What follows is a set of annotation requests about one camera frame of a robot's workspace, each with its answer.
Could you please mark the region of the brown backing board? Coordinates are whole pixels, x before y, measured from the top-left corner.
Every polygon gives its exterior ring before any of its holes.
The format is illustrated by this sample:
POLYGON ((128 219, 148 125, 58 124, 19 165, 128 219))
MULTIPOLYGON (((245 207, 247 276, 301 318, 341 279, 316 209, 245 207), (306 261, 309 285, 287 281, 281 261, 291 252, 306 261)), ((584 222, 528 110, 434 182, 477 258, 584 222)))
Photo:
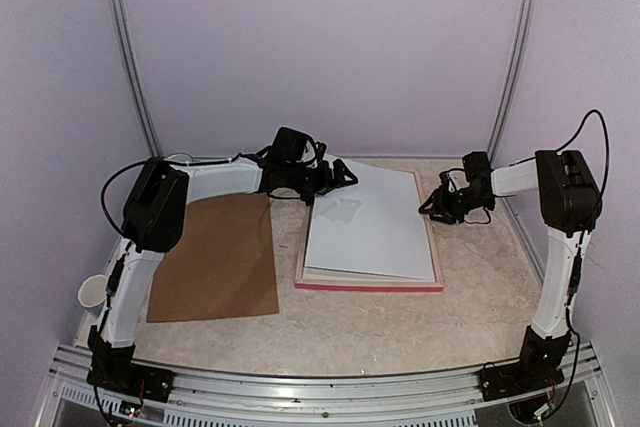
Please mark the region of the brown backing board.
POLYGON ((147 321, 207 321, 278 312, 268 197, 234 194, 188 205, 182 238, 154 275, 147 321))

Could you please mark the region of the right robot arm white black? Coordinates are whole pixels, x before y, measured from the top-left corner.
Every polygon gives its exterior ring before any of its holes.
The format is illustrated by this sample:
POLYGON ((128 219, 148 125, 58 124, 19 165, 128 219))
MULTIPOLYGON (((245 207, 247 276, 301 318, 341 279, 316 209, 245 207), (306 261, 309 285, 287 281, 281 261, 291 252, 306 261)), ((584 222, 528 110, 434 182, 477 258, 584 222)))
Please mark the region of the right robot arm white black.
POLYGON ((459 170, 467 185, 455 187, 450 172, 442 171, 440 185, 419 207, 419 213, 447 225, 462 224, 475 209, 493 211, 499 198, 536 191, 548 248, 531 330, 542 339, 565 336, 581 264, 602 210, 601 191, 583 154, 539 150, 530 160, 494 169, 486 152, 474 151, 463 157, 459 170))

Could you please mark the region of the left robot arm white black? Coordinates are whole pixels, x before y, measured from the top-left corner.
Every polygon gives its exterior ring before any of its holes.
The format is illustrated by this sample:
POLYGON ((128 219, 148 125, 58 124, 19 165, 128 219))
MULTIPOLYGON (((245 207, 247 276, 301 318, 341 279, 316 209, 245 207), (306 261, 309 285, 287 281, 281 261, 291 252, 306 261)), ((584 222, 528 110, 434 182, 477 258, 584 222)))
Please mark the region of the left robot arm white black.
POLYGON ((280 128, 273 142, 256 153, 226 159, 179 161, 150 157, 136 162, 139 175, 114 229, 121 255, 109 277, 106 305, 89 334, 96 348, 129 348, 147 287, 163 260, 180 241, 188 205, 235 194, 293 191, 294 199, 312 205, 319 196, 358 184, 358 177, 326 145, 306 133, 280 128))

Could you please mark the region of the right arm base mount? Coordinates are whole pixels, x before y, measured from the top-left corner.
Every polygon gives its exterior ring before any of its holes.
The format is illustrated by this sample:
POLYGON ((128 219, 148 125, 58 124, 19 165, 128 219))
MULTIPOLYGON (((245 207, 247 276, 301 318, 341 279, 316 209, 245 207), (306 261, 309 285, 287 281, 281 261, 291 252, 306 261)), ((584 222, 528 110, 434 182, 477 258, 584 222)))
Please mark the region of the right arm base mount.
POLYGON ((498 400, 561 384, 565 377, 560 364, 570 340, 570 331, 561 337, 543 338, 528 326, 515 362, 486 364, 478 372, 483 400, 498 400))

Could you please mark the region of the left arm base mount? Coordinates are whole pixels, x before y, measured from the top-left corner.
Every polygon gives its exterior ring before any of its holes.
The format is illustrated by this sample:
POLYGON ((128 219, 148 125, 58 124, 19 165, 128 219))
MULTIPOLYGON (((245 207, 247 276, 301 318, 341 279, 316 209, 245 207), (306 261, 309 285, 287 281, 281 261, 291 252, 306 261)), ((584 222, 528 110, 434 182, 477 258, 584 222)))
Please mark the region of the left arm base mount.
POLYGON ((133 361, 135 345, 113 347, 92 326, 88 336, 91 366, 87 382, 98 388, 140 399, 167 403, 175 373, 133 361))

